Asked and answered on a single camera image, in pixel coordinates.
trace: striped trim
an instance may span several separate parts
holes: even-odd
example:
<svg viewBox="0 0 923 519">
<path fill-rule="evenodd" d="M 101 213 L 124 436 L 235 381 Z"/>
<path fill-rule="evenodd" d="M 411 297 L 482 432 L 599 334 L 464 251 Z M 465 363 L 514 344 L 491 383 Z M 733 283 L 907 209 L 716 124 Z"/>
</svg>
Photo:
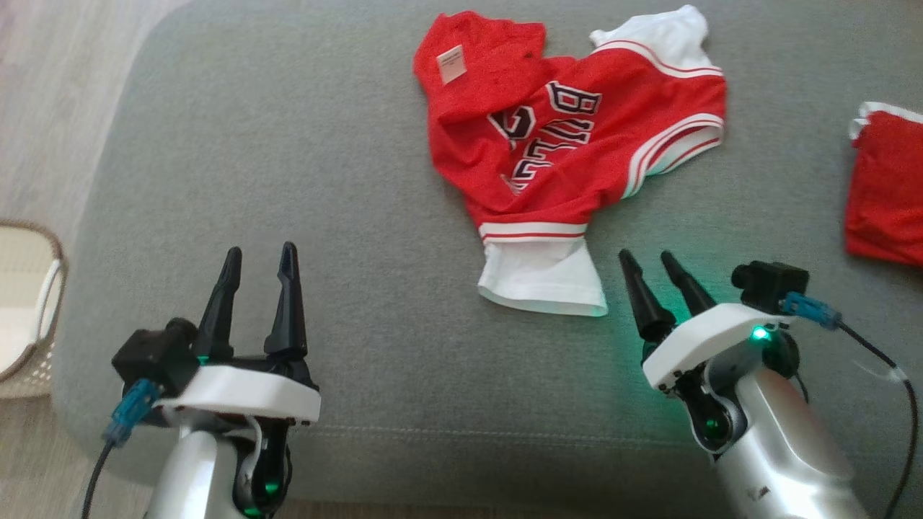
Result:
<svg viewBox="0 0 923 519">
<path fill-rule="evenodd" d="M 657 70 L 660 72 L 672 76 L 674 78 L 697 78 L 700 76 L 723 76 L 724 73 L 721 71 L 721 68 L 717 66 L 700 66 L 697 68 L 679 68 L 678 66 L 672 66 L 664 63 L 660 57 L 647 45 L 635 42 L 633 40 L 613 40 L 611 42 L 604 43 L 599 47 L 596 47 L 596 50 L 593 51 L 593 54 L 601 51 L 610 51 L 614 49 L 625 49 L 632 51 L 635 54 L 643 56 L 645 59 L 651 62 Z"/>
<path fill-rule="evenodd" d="M 894 106 L 893 104 L 879 103 L 877 101 L 866 101 L 859 106 L 858 119 L 853 119 L 849 122 L 850 139 L 858 139 L 859 134 L 862 133 L 862 128 L 866 127 L 866 125 L 869 123 L 869 116 L 875 112 L 885 112 L 910 121 L 911 123 L 919 123 L 923 125 L 923 114 L 911 112 L 906 108 Z"/>
<path fill-rule="evenodd" d="M 622 198 L 626 199 L 637 193 L 641 189 L 645 176 L 672 171 L 688 159 L 721 144 L 724 127 L 725 121 L 721 117 L 712 114 L 695 114 L 648 139 L 631 155 L 629 182 L 625 185 Z M 690 133 L 664 148 L 672 138 L 693 128 L 698 128 L 699 131 Z M 661 158 L 661 161 L 658 161 L 660 163 L 669 161 L 668 165 L 660 171 L 653 171 L 655 164 L 651 164 L 651 161 L 656 157 Z"/>
<path fill-rule="evenodd" d="M 582 237 L 586 223 L 481 223 L 477 231 L 484 242 L 566 241 Z"/>
</svg>

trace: wooden floor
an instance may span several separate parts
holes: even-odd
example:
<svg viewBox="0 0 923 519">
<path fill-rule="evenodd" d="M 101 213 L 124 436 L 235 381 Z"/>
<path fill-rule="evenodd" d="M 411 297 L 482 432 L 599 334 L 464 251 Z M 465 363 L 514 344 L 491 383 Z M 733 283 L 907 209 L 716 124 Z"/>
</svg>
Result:
<svg viewBox="0 0 923 519">
<path fill-rule="evenodd" d="M 0 218 L 55 232 L 69 253 L 132 60 L 189 0 L 0 0 Z M 0 401 L 0 516 L 76 518 L 91 463 L 48 398 Z M 150 489 L 103 475 L 94 519 L 143 515 Z M 308 504 L 279 517 L 415 518 L 528 513 Z"/>
</svg>

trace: red shorts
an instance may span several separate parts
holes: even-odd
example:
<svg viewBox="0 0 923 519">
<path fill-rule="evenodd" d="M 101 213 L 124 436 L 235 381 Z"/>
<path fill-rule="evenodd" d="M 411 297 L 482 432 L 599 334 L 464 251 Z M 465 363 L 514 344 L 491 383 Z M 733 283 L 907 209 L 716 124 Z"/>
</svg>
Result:
<svg viewBox="0 0 923 519">
<path fill-rule="evenodd" d="M 923 266 L 923 115 L 885 103 L 863 103 L 859 115 L 846 251 Z"/>
</svg>

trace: gray couch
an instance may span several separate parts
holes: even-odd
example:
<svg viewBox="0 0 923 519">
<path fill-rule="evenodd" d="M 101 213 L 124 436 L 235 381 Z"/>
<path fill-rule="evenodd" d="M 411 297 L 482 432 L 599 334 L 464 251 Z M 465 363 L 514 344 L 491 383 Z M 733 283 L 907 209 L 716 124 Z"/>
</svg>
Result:
<svg viewBox="0 0 923 519">
<path fill-rule="evenodd" d="M 654 266 L 668 247 L 723 300 L 740 262 L 809 269 L 811 294 L 919 375 L 923 275 L 849 258 L 842 238 L 846 123 L 866 100 L 923 109 L 918 3 L 700 1 L 728 81 L 726 142 L 597 214 L 600 319 L 476 293 L 481 245 L 431 165 L 411 72 L 443 11 L 543 21 L 548 54 L 583 56 L 591 30 L 680 5 L 200 0 L 168 17 L 135 63 L 73 254 L 54 366 L 67 429 L 96 455 L 119 398 L 110 357 L 136 328 L 198 320 L 233 245 L 232 342 L 258 353 L 292 240 L 324 396 L 317 425 L 292 435 L 293 497 L 727 516 L 680 405 L 644 382 L 617 253 Z M 659 269 L 648 279 L 681 308 Z M 812 405 L 880 513 L 905 455 L 903 391 L 857 368 L 883 370 L 842 334 L 797 337 Z M 152 483 L 174 439 L 138 429 L 109 467 Z M 901 517 L 923 514 L 920 481 Z"/>
</svg>

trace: blue connector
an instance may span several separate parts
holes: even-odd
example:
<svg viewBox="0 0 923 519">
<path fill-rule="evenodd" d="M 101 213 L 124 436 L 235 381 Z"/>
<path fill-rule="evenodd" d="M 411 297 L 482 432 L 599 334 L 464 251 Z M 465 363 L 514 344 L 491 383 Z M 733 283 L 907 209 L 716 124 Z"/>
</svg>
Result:
<svg viewBox="0 0 923 519">
<path fill-rule="evenodd" d="M 782 311 L 813 320 L 827 330 L 836 330 L 837 323 L 843 318 L 843 314 L 834 310 L 830 305 L 798 292 L 788 293 L 782 303 Z"/>
<path fill-rule="evenodd" d="M 113 411 L 113 421 L 109 423 L 102 438 L 115 447 L 125 445 L 131 436 L 131 429 L 150 413 L 154 402 L 160 397 L 160 390 L 150 380 L 140 379 L 135 382 Z"/>
</svg>

